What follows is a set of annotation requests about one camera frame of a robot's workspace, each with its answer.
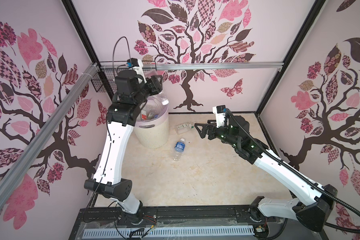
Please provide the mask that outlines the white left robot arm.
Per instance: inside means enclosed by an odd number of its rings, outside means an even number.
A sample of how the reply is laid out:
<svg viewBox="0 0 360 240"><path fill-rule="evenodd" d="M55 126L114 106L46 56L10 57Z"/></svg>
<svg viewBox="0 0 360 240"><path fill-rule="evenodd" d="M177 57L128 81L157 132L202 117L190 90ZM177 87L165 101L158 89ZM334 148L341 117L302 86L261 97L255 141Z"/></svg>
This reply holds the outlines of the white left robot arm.
<svg viewBox="0 0 360 240"><path fill-rule="evenodd" d="M137 215L142 207L134 194L131 180L122 178L122 165L136 120L150 96L163 92L163 77L153 75L145 81L138 76L116 77L118 92L106 114L107 135L100 164L84 188L116 201L122 210Z"/></svg>

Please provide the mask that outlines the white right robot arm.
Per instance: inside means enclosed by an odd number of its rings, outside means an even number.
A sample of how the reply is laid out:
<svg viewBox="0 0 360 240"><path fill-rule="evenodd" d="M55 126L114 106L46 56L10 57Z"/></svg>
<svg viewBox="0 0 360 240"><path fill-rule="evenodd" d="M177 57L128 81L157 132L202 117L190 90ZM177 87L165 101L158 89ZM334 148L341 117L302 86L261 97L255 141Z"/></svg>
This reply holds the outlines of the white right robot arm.
<svg viewBox="0 0 360 240"><path fill-rule="evenodd" d="M202 139L219 139L232 146L239 157L264 170L293 194L289 200L273 200L263 196L253 203L252 215L278 217L299 221L314 232L320 232L333 210L334 201L316 190L319 187L326 193L336 196L337 190L323 186L310 179L304 179L281 160L267 145L248 135L249 123L241 116L229 117L227 120L209 120L206 124L195 124Z"/></svg>

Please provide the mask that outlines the blue cap water bottle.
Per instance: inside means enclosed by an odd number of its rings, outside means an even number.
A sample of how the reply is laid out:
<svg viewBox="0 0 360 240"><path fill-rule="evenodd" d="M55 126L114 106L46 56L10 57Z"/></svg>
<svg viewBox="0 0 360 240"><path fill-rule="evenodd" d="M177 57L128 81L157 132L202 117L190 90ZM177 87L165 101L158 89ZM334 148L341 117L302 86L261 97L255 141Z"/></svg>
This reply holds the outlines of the blue cap water bottle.
<svg viewBox="0 0 360 240"><path fill-rule="evenodd" d="M151 112L151 113L149 113L149 114L148 114L148 116L147 116L147 120L153 120L153 119L156 119L156 118L158 118L158 117L159 117L159 115L160 115L160 114L158 114L158 113Z"/></svg>

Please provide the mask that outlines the clear crushed bottle white cap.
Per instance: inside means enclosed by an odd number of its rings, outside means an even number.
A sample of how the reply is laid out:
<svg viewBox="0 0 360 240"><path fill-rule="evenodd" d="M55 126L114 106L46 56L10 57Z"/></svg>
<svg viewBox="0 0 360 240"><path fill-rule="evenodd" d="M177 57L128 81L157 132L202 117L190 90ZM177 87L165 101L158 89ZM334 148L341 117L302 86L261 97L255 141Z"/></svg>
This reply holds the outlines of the clear crushed bottle white cap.
<svg viewBox="0 0 360 240"><path fill-rule="evenodd" d="M147 103L144 106L143 110L147 115L152 113L155 116L155 115L159 115L163 111L165 106L167 106L168 104L169 104L169 100L166 94L160 93L148 97Z"/></svg>

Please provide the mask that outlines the red cap clear bottle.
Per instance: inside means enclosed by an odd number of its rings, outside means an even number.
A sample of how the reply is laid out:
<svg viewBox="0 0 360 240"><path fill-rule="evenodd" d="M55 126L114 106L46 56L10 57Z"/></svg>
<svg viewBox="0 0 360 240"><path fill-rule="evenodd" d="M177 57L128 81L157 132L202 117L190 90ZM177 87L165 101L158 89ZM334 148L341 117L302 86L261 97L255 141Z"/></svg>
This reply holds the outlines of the red cap clear bottle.
<svg viewBox="0 0 360 240"><path fill-rule="evenodd" d="M147 111L146 110L141 111L141 118L143 121L147 120Z"/></svg>

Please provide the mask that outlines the small water bottle blue label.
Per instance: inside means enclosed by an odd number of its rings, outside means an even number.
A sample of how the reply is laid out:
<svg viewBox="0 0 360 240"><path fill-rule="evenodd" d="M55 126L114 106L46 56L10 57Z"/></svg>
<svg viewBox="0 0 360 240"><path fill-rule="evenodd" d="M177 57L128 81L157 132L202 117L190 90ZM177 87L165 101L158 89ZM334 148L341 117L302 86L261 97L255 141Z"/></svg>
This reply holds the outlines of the small water bottle blue label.
<svg viewBox="0 0 360 240"><path fill-rule="evenodd" d="M174 160L179 161L185 150L185 139L181 138L174 147Z"/></svg>

